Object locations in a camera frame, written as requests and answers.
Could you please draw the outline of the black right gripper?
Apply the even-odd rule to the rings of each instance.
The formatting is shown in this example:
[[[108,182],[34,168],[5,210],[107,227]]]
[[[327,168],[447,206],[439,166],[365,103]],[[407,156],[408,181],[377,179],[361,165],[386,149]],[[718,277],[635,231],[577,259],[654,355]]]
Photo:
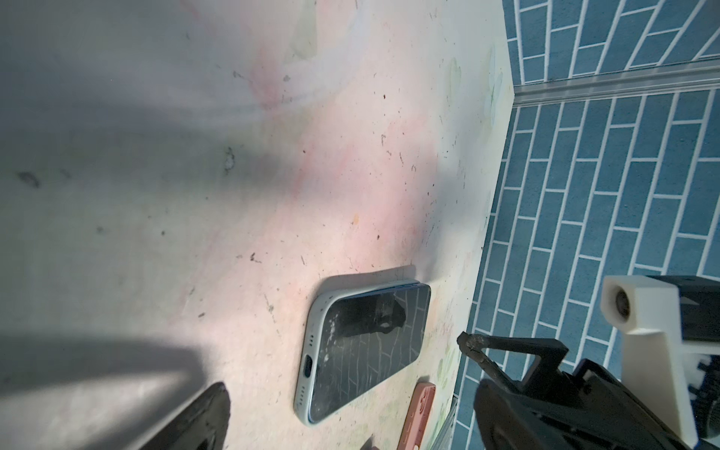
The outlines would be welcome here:
[[[523,404],[562,436],[562,449],[684,449],[686,444],[604,367],[584,359],[574,372],[560,365],[568,352],[558,339],[461,333],[459,350],[485,379],[520,396]],[[487,350],[528,354],[532,367],[510,378]]]

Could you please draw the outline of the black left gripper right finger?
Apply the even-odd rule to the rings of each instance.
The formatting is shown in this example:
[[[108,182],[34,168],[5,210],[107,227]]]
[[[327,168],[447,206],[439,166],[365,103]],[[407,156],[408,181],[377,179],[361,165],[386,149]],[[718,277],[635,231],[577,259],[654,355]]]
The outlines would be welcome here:
[[[486,449],[562,449],[562,436],[521,401],[486,379],[474,397],[474,412]]]

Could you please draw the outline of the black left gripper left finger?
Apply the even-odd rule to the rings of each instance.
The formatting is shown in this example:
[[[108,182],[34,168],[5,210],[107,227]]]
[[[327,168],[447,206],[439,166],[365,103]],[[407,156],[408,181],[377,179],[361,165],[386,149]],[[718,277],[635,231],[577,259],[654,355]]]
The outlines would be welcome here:
[[[224,447],[231,418],[226,385],[209,386],[187,408],[144,444],[142,450],[214,450]]]

